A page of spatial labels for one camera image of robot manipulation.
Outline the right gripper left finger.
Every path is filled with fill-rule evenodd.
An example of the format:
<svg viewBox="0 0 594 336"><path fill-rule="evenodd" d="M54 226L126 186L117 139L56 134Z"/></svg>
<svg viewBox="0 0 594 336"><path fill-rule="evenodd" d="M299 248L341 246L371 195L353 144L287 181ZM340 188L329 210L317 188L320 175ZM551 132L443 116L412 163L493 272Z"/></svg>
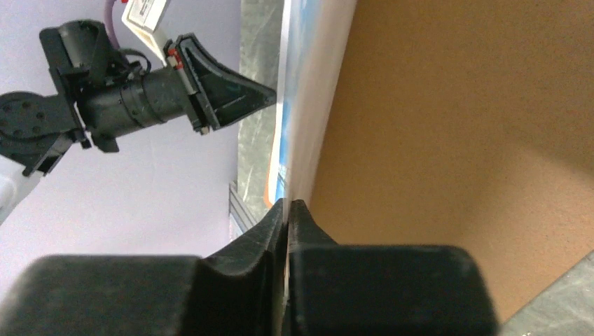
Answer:
<svg viewBox="0 0 594 336"><path fill-rule="evenodd" d="M277 335L283 204L195 255L47 255L1 303L2 335Z"/></svg>

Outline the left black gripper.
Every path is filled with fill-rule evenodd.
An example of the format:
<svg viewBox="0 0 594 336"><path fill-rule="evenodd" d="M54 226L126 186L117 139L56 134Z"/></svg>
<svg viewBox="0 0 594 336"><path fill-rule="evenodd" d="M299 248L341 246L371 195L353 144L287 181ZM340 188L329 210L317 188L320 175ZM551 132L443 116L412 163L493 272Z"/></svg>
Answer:
<svg viewBox="0 0 594 336"><path fill-rule="evenodd" d="M118 137L180 116L188 114L195 131L216 131L277 102L274 89L218 62L195 34L175 41L181 79L170 66L130 62L141 53L112 46L99 21L45 28L39 39L58 94L105 153L118 152Z"/></svg>

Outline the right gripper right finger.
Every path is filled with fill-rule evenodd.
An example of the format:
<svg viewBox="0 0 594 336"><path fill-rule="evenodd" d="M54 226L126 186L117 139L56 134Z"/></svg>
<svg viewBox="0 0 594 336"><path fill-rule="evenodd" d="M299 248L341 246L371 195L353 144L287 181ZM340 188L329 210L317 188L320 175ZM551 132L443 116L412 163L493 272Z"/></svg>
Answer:
<svg viewBox="0 0 594 336"><path fill-rule="evenodd" d="M285 335L496 335L479 266L450 245L339 244L291 203Z"/></svg>

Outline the building photo print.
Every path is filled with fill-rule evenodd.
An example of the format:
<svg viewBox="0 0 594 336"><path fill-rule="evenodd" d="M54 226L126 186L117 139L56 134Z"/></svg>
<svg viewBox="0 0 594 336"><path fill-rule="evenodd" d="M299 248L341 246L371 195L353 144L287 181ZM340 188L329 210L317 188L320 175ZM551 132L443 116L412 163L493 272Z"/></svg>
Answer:
<svg viewBox="0 0 594 336"><path fill-rule="evenodd" d="M264 202L312 196L356 1L285 1Z"/></svg>

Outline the brown backing board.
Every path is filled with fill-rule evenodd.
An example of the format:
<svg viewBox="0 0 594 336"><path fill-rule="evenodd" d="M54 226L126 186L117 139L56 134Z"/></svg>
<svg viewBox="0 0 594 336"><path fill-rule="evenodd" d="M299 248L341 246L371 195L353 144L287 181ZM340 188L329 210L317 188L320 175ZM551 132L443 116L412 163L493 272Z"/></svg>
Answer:
<svg viewBox="0 0 594 336"><path fill-rule="evenodd" d="M360 1L310 210L466 249L512 316L593 250L593 2Z"/></svg>

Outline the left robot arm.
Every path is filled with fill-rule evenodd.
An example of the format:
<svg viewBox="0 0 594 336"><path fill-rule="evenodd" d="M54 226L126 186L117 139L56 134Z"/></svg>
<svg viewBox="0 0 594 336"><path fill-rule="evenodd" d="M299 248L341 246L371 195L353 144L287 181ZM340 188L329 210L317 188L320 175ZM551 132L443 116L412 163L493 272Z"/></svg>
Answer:
<svg viewBox="0 0 594 336"><path fill-rule="evenodd" d="M40 31L57 90L52 96L1 96L1 218L50 173L74 145L119 150L119 137L186 116L206 135L272 106L274 89L233 71L193 34L165 44L165 65L118 48L96 20Z"/></svg>

